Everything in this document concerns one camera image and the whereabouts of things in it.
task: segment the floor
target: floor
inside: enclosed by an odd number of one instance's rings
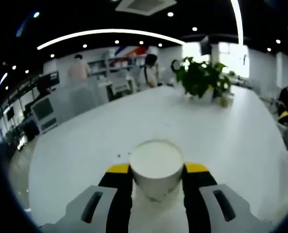
[[[37,142],[37,137],[28,142],[21,151],[16,151],[9,166],[9,181],[17,200],[26,212],[30,211],[28,197],[29,166]]]

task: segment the black ceiling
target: black ceiling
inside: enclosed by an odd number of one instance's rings
[[[213,41],[237,42],[237,26],[230,0],[177,0],[177,4],[146,17],[131,13],[116,12],[119,0],[93,0],[84,2],[33,1],[19,4],[1,3],[0,6],[0,78],[8,71],[14,85],[26,78],[24,70],[41,70],[42,64],[50,59],[50,54],[62,57],[86,49],[120,45],[138,45],[145,40],[146,45],[162,43],[164,47],[174,43],[157,38],[129,34],[98,34],[80,36],[48,46],[42,50],[36,47],[70,33],[106,28],[135,29],[159,33],[184,41],[197,41],[201,35],[211,35]],[[288,55],[288,0],[284,0],[283,11],[277,11],[279,0],[239,0],[244,31],[244,44],[266,51],[283,51]],[[40,16],[33,18],[34,12]],[[174,12],[174,17],[167,13]],[[17,31],[25,21],[21,37]]]

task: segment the person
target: person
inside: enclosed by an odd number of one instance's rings
[[[87,79],[91,74],[89,65],[84,60],[82,60],[82,58],[83,57],[80,54],[75,55],[75,60],[69,68],[68,74],[73,83],[79,83]]]
[[[288,86],[282,89],[278,101],[280,101],[278,105],[278,115],[280,116],[283,112],[288,112]]]
[[[159,75],[156,61],[156,55],[148,54],[146,56],[145,66],[141,69],[138,78],[140,89],[154,88],[158,86]]]

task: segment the woman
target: woman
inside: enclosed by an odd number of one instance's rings
[[[158,85],[159,75],[156,65],[157,56],[148,54],[145,58],[145,66],[141,69],[139,74],[139,85],[141,90],[154,88]]]

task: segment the ceiling light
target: ceiling light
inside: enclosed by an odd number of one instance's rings
[[[34,14],[34,18],[37,18],[38,16],[39,16],[39,12],[36,12],[35,14]]]
[[[157,34],[157,33],[150,33],[150,32],[145,32],[145,31],[139,31],[139,30],[131,30],[131,29],[97,29],[97,30],[90,30],[90,31],[84,31],[84,32],[79,32],[79,33],[73,33],[73,34],[68,34],[68,35],[64,35],[61,36],[59,38],[56,38],[54,40],[48,41],[40,46],[37,47],[38,50],[41,50],[49,45],[53,45],[57,42],[63,41],[63,40],[67,40],[70,38],[74,38],[74,37],[78,37],[78,36],[82,36],[82,35],[92,35],[92,34],[101,34],[101,33],[129,33],[129,34],[137,34],[137,35],[147,35],[147,36],[152,36],[152,37],[156,37],[159,39],[163,39],[163,40],[168,40],[171,41],[173,43],[177,43],[180,45],[184,45],[186,42],[182,41],[182,40],[178,40],[166,35],[161,35],[161,34]]]
[[[235,12],[235,18],[237,23],[237,36],[239,45],[243,46],[243,24],[242,24],[242,16],[240,11],[240,5],[238,0],[230,0],[233,11]]]
[[[0,80],[0,84],[3,82],[3,80],[4,80],[7,76],[8,76],[8,73],[5,73],[5,74],[3,75],[3,77],[2,77],[1,80]]]

